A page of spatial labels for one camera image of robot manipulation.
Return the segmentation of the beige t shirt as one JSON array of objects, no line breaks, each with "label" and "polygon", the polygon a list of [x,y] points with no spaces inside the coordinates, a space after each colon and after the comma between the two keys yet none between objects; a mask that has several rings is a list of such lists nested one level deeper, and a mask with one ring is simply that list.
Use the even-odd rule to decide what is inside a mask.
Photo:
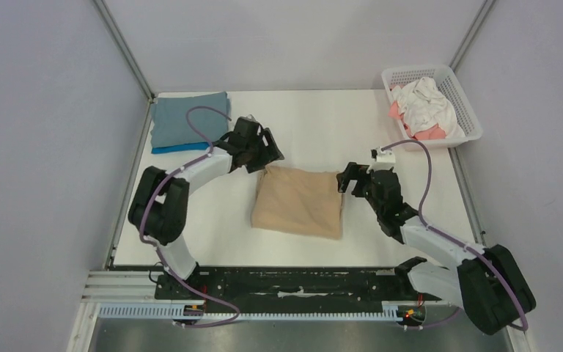
[{"label": "beige t shirt", "polygon": [[331,240],[342,237],[336,173],[268,166],[258,177],[254,228]]}]

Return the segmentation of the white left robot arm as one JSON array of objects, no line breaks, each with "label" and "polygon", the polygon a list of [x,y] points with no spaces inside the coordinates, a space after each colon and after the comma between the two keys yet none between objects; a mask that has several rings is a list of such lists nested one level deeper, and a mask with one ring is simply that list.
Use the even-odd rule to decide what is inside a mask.
[{"label": "white left robot arm", "polygon": [[153,281],[156,299],[208,297],[194,275],[200,264],[184,235],[194,193],[238,169],[255,173],[283,157],[270,128],[249,115],[216,139],[206,140],[202,153],[190,161],[173,169],[149,165],[141,170],[122,226],[130,227],[160,264],[162,273]]}]

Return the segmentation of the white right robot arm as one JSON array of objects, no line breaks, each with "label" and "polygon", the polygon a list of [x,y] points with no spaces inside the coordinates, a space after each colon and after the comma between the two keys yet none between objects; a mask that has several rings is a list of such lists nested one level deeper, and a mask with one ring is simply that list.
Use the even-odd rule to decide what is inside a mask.
[{"label": "white right robot arm", "polygon": [[466,243],[427,226],[418,210],[404,201],[393,169],[350,162],[336,181],[340,193],[351,182],[356,184],[351,194],[368,202],[384,235],[436,261],[414,257],[398,265],[394,290],[399,297],[436,296],[464,311],[485,334],[495,334],[536,308],[536,298],[509,249]]}]

